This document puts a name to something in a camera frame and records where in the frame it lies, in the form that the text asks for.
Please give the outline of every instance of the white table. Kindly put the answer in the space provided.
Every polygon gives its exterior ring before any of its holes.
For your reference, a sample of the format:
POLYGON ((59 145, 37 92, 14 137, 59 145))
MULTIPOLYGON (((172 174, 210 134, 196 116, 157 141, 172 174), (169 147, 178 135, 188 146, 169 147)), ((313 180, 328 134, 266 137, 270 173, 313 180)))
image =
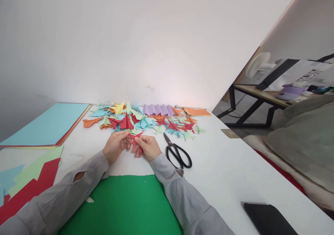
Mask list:
MULTIPOLYGON (((89 114, 84 119, 93 119, 89 114)), ((300 235, 334 234, 334 221, 241 139, 228 138, 220 130, 227 127, 217 117, 194 118, 206 133, 196 134, 196 139, 187 142, 168 135, 192 158, 193 167, 184 170, 185 178, 217 209, 235 234, 258 234, 242 202, 272 204, 300 235)), ((165 152, 167 143, 162 134, 155 135, 153 129, 147 129, 144 134, 156 136, 161 151, 165 152)), ((110 128, 100 130, 97 124, 83 128, 81 121, 63 144, 63 164, 55 183, 101 150, 109 136, 110 128)), ((43 152, 3 149, 0 170, 23 163, 28 165, 43 152)), ((127 151, 121 153, 109 172, 114 176, 153 174, 145 157, 136 159, 127 151)))

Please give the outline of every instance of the black phone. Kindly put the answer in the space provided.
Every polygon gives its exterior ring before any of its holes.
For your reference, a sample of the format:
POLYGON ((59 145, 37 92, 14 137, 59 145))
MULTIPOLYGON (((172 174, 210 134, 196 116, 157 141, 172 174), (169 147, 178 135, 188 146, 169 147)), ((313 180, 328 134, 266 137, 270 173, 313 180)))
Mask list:
POLYGON ((244 203, 244 209, 261 235, 298 235, 272 205, 244 203))

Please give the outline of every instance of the purple folded paper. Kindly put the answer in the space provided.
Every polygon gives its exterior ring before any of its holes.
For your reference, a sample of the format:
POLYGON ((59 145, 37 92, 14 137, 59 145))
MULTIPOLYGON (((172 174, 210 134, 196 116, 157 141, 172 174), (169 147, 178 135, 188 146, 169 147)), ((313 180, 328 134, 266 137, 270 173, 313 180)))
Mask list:
POLYGON ((174 111, 172 109, 172 107, 170 105, 144 105, 143 107, 143 112, 144 114, 146 114, 147 116, 151 116, 151 115, 159 115, 161 114, 162 116, 174 116, 174 111))

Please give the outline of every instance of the wooden desk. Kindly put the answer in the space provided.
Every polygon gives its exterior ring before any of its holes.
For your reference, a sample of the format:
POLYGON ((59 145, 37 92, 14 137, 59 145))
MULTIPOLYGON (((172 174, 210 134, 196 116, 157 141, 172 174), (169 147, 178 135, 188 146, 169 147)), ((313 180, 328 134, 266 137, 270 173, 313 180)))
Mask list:
POLYGON ((229 88, 231 108, 225 112, 217 115, 217 118, 222 118, 223 116, 233 112, 236 109, 236 99, 234 95, 234 90, 243 92, 257 101, 245 112, 244 115, 236 123, 225 123, 228 127, 244 127, 244 128, 268 128, 271 126, 272 118, 276 109, 285 109, 289 106, 286 101, 277 99, 275 95, 277 92, 266 92, 255 88, 255 85, 242 85, 242 84, 232 84, 229 88), (267 114, 267 120, 265 124, 244 124, 244 122, 255 112, 263 103, 268 103, 273 107, 269 108, 267 114))
MULTIPOLYGON (((183 138, 167 135, 192 158, 193 166, 184 170, 185 178, 217 209, 235 234, 259 234, 243 210, 242 202, 272 204, 298 234, 334 234, 333 220, 245 142, 228 138, 220 130, 226 129, 226 125, 216 116, 196 116, 196 119, 199 126, 207 132, 196 134, 194 140, 185 142, 183 138)), ((161 151, 165 153, 167 143, 163 135, 156 135, 154 132, 153 129, 148 129, 144 134, 155 136, 161 151)), ((109 136, 109 128, 100 130, 97 124, 84 128, 81 121, 63 144, 62 165, 58 169, 55 183, 100 151, 109 136)), ((28 166, 41 153, 28 149, 4 148, 0 152, 0 168, 6 170, 22 164, 28 166)), ((109 174, 151 175, 153 171, 144 156, 136 159, 133 153, 123 151, 110 167, 109 174)))

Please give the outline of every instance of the white fan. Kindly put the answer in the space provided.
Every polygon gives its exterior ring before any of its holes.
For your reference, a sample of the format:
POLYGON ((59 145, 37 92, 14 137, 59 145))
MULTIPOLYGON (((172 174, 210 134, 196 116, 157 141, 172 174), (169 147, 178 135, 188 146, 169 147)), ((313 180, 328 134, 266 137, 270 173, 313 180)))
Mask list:
POLYGON ((269 64, 268 61, 270 59, 270 52, 262 52, 259 55, 257 55, 249 64, 246 70, 246 77, 247 78, 254 78, 258 71, 270 71, 274 68, 276 65, 269 64))

